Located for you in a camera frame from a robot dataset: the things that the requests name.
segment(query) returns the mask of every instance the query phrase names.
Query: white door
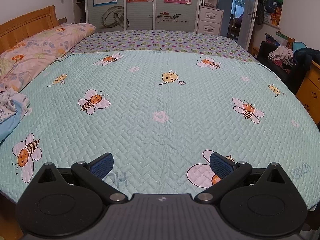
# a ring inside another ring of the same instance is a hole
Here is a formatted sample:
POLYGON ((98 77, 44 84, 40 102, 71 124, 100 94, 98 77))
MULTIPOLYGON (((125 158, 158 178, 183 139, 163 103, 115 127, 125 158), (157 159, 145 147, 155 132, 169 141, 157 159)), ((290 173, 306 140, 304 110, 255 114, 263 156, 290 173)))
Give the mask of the white door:
POLYGON ((258 0, 245 0, 243 18, 237 42, 245 50, 248 50, 249 47, 257 6, 258 0))

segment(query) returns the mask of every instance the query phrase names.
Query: purple floral sheet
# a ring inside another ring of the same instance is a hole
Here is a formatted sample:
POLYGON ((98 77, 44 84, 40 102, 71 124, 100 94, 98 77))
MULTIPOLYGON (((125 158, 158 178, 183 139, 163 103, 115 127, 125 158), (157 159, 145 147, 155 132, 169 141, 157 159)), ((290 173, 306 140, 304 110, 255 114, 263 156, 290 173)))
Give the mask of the purple floral sheet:
POLYGON ((117 50, 191 52, 257 62, 241 46, 226 37, 158 30, 94 33, 74 46, 67 54, 117 50))

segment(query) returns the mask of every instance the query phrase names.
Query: sliding wardrobe door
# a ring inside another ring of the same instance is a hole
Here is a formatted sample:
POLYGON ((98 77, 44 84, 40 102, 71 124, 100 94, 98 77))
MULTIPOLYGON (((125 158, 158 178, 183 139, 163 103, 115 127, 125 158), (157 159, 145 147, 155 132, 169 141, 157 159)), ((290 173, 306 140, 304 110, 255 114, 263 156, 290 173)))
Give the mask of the sliding wardrobe door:
POLYGON ((124 0, 85 0, 86 21, 96 32, 124 30, 124 0))
POLYGON ((156 0, 156 30, 195 31, 200 0, 156 0))
POLYGON ((152 30, 153 0, 127 0, 127 30, 152 30))

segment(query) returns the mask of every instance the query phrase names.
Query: drawer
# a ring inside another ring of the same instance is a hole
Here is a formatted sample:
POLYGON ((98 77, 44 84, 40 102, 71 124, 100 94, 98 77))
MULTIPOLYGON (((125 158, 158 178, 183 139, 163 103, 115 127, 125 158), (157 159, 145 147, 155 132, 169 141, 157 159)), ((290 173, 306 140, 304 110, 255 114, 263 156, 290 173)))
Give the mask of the drawer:
POLYGON ((306 78, 310 79, 320 89, 320 69, 313 62, 311 63, 309 72, 306 74, 306 78))
POLYGON ((199 33, 219 35, 219 31, 220 31, 220 24, 199 21, 199 25, 198 25, 199 33))
POLYGON ((220 24, 221 18, 222 18, 222 11, 201 7, 200 21, 207 21, 207 22, 220 24))
POLYGON ((318 124, 320 122, 320 90, 308 78, 305 78, 296 97, 303 104, 313 121, 318 124))

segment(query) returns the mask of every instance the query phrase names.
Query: wooden headboard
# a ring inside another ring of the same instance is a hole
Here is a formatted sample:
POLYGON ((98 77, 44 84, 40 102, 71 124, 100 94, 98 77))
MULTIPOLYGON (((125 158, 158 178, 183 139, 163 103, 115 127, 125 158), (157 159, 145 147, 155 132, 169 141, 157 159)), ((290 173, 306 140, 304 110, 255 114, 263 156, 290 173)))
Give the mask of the wooden headboard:
POLYGON ((0 54, 32 35, 57 26, 54 5, 10 20, 0 25, 0 54))

